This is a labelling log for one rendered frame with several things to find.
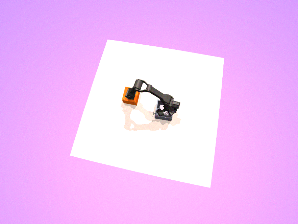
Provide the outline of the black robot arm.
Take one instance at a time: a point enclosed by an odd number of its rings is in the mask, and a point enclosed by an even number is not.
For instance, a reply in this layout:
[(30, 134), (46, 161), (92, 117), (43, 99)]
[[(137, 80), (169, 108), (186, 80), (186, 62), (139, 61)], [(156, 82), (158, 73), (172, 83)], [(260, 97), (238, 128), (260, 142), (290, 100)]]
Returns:
[[(141, 90), (142, 84), (145, 83), (147, 85), (146, 89)], [(160, 101), (164, 104), (165, 107), (168, 107), (166, 111), (168, 111), (169, 115), (173, 115), (179, 109), (180, 102), (174, 101), (174, 98), (169, 94), (163, 94), (156, 88), (154, 88), (151, 84), (145, 82), (145, 80), (136, 79), (134, 86), (132, 88), (128, 88), (125, 97), (127, 99), (134, 100), (136, 92), (149, 92), (154, 96), (158, 97)], [(169, 108), (170, 107), (170, 108)]]

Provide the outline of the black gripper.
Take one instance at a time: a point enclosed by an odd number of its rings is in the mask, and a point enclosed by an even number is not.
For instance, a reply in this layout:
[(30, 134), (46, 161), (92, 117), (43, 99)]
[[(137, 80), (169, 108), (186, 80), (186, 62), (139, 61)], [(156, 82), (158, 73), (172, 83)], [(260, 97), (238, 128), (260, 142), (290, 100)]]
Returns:
[(160, 108), (156, 111), (158, 113), (159, 116), (163, 116), (164, 112), (166, 111), (166, 109), (168, 109), (168, 107), (163, 106), (164, 109), (161, 110)]

